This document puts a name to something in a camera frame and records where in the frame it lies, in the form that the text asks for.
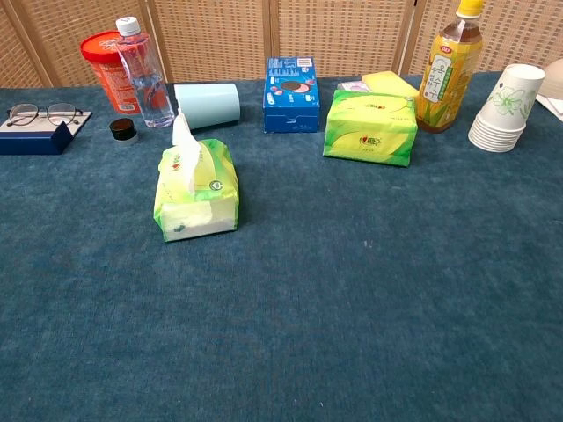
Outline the woven rattan folding screen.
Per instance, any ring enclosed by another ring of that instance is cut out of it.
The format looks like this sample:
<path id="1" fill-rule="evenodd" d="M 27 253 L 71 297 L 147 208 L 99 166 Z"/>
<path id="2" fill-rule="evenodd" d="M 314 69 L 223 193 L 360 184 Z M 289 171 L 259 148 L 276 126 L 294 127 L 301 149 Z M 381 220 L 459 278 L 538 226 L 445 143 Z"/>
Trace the woven rattan folding screen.
<path id="1" fill-rule="evenodd" d="M 0 0 L 0 88 L 96 83 L 86 38 L 136 17 L 170 82 L 259 79 L 271 56 L 320 76 L 419 75 L 460 0 Z"/>

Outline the light blue plastic cup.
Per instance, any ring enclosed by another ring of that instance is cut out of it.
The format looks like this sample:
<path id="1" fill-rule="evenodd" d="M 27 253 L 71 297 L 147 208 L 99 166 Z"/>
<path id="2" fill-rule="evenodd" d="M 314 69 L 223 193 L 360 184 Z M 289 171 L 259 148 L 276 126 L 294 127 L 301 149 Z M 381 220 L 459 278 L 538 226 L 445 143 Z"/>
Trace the light blue plastic cup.
<path id="1" fill-rule="evenodd" d="M 240 119 L 235 84 L 175 84 L 179 113 L 191 129 L 231 123 Z"/>

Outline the stack of floral paper cups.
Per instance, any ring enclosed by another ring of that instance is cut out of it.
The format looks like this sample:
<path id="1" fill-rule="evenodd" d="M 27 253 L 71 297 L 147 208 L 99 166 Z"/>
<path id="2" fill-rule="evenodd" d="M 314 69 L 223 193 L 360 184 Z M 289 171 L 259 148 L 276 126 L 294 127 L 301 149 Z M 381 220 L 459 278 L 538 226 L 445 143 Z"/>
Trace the stack of floral paper cups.
<path id="1" fill-rule="evenodd" d="M 502 72 L 475 117 L 469 141 L 488 152 L 512 150 L 526 128 L 545 72 L 529 64 L 511 64 Z"/>

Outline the sealed green tissue pack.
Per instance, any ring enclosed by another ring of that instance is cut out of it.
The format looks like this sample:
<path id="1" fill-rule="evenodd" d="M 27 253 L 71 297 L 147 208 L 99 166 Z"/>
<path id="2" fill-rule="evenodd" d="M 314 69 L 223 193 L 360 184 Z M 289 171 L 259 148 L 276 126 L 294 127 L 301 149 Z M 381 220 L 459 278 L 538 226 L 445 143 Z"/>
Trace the sealed green tissue pack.
<path id="1" fill-rule="evenodd" d="M 407 167 L 417 131 L 412 98 L 337 90 L 326 118 L 323 155 Z"/>

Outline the blue cookie box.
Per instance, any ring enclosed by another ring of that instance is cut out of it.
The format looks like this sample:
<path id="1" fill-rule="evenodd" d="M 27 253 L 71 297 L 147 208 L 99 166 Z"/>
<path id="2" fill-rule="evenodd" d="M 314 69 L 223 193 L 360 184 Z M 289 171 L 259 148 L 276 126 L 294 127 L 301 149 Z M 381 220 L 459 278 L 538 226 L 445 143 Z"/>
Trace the blue cookie box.
<path id="1" fill-rule="evenodd" d="M 314 59 L 269 57 L 263 95 L 265 133 L 315 133 L 320 96 Z"/>

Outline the navy blue glasses case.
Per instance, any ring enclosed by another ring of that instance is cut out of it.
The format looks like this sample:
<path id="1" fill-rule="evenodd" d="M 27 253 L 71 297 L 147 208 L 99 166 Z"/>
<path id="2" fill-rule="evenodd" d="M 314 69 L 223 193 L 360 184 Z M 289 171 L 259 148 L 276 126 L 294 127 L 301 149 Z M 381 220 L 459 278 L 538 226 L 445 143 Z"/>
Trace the navy blue glasses case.
<path id="1" fill-rule="evenodd" d="M 77 118 L 79 124 L 62 123 L 58 127 L 47 119 L 37 119 L 29 126 L 8 127 L 6 120 L 0 125 L 0 156 L 60 155 L 91 115 L 84 112 Z"/>

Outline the red instant noodle cup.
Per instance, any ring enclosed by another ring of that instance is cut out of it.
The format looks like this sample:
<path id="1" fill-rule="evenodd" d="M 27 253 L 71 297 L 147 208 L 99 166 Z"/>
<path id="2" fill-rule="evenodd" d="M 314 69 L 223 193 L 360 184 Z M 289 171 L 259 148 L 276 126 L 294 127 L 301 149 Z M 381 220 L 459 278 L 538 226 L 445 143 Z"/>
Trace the red instant noodle cup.
<path id="1" fill-rule="evenodd" d="M 117 113 L 138 114 L 140 107 L 135 91 L 116 47 L 119 38 L 118 31 L 97 33 L 80 44 L 80 52 L 90 63 L 114 110 Z"/>

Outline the yellow sponge block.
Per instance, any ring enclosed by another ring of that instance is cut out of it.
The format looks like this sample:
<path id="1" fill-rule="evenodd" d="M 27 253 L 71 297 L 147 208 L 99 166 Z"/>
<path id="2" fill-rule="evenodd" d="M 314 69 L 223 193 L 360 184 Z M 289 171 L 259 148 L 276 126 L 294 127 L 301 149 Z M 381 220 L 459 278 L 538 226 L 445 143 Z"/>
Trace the yellow sponge block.
<path id="1" fill-rule="evenodd" d="M 362 76 L 362 82 L 371 92 L 416 98 L 418 90 L 392 71 L 381 71 Z"/>

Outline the opened green tissue pack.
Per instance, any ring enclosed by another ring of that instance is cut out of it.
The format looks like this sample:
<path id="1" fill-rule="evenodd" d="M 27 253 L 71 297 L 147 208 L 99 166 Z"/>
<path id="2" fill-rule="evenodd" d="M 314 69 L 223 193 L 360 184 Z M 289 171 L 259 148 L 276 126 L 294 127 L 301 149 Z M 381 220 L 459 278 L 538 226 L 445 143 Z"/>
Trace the opened green tissue pack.
<path id="1" fill-rule="evenodd" d="M 158 165 L 153 218 L 166 242 L 238 226 L 238 177 L 230 151 L 217 139 L 199 145 L 199 161 L 190 177 L 187 152 L 180 146 L 166 149 Z"/>

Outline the teal table cloth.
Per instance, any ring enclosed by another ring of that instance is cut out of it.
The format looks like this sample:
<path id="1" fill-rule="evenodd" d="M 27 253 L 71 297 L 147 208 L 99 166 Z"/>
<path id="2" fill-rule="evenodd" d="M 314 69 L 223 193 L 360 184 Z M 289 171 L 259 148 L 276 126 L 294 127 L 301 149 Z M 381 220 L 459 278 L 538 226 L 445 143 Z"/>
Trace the teal table cloth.
<path id="1" fill-rule="evenodd" d="M 0 156 L 0 422 L 563 422 L 563 122 L 467 138 L 497 76 L 408 167 L 266 134 L 261 81 L 210 127 L 237 230 L 167 243 L 169 129 L 109 130 L 97 86 L 0 89 L 91 112 L 59 156 Z"/>

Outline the small black bottle cap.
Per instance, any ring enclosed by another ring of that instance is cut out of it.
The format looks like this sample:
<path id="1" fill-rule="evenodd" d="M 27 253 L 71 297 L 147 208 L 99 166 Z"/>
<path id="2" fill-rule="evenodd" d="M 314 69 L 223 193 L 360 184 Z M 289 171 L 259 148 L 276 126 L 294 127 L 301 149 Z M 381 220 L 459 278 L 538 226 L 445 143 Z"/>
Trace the small black bottle cap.
<path id="1" fill-rule="evenodd" d="M 138 141 L 134 122 L 129 118 L 114 120 L 109 125 L 115 141 L 121 145 L 131 145 Z"/>

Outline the thin-framed eyeglasses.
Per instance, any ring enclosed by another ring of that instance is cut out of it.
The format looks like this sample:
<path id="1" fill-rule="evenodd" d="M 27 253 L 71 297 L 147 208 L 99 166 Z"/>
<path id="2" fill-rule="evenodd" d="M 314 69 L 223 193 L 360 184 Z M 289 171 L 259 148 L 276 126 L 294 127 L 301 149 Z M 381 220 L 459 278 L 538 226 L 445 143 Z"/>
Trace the thin-framed eyeglasses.
<path id="1" fill-rule="evenodd" d="M 78 117 L 84 112 L 70 103 L 54 103 L 47 107 L 39 107 L 31 103 L 14 105 L 7 111 L 8 127 L 24 127 L 31 125 L 37 119 L 47 119 L 53 126 L 79 124 Z"/>

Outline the white paper plates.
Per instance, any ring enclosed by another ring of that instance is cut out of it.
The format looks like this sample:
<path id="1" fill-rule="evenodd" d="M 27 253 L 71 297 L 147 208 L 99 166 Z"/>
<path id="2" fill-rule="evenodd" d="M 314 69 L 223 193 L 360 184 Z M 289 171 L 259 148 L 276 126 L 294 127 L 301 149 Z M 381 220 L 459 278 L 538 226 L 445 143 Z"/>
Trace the white paper plates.
<path id="1" fill-rule="evenodd" d="M 563 58 L 545 67 L 545 79 L 536 100 L 563 121 Z"/>

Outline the clear water bottle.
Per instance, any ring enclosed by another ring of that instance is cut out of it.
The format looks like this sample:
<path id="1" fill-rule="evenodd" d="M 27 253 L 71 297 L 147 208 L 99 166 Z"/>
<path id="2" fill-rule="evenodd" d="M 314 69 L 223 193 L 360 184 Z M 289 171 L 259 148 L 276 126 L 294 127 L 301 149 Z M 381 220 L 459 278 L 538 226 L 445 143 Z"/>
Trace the clear water bottle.
<path id="1" fill-rule="evenodd" d="M 120 35 L 116 48 L 146 126 L 170 126 L 174 111 L 151 37 L 135 17 L 118 18 L 115 24 Z"/>

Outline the yellow tea bottle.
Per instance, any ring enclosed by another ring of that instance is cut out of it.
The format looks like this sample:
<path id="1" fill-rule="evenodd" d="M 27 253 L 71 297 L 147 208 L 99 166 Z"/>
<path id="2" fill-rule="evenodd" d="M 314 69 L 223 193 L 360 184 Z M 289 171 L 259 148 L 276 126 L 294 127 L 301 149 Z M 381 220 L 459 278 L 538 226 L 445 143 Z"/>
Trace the yellow tea bottle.
<path id="1" fill-rule="evenodd" d="M 435 37 L 415 99 L 418 127 L 441 133 L 452 126 L 483 47 L 479 17 L 485 0 L 461 0 L 454 21 Z"/>

